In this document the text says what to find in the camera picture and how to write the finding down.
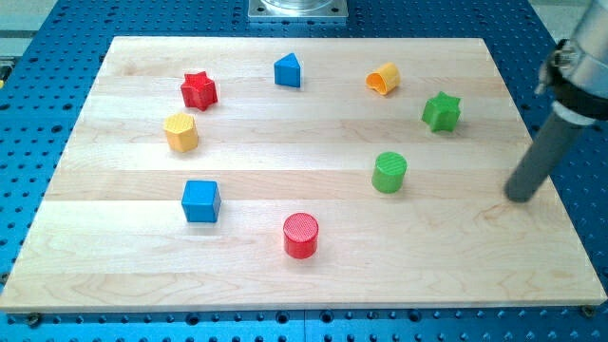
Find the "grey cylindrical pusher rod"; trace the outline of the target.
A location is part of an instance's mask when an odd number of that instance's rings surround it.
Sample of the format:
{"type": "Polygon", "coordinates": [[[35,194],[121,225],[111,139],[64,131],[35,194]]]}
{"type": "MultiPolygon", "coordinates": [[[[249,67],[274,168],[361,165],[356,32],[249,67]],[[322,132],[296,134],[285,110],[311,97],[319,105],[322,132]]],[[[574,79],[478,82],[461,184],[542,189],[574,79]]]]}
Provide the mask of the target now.
{"type": "Polygon", "coordinates": [[[552,112],[506,182],[503,190],[507,198],[514,202],[529,201],[582,130],[583,125],[552,112]]]}

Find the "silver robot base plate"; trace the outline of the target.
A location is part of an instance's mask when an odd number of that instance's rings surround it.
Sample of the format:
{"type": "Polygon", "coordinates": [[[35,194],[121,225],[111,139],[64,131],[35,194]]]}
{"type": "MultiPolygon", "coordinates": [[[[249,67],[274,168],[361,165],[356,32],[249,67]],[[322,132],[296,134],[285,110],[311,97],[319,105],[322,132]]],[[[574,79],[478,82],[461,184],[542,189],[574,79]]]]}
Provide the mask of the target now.
{"type": "Polygon", "coordinates": [[[349,17],[347,0],[247,0],[254,20],[334,19],[349,17]]]}

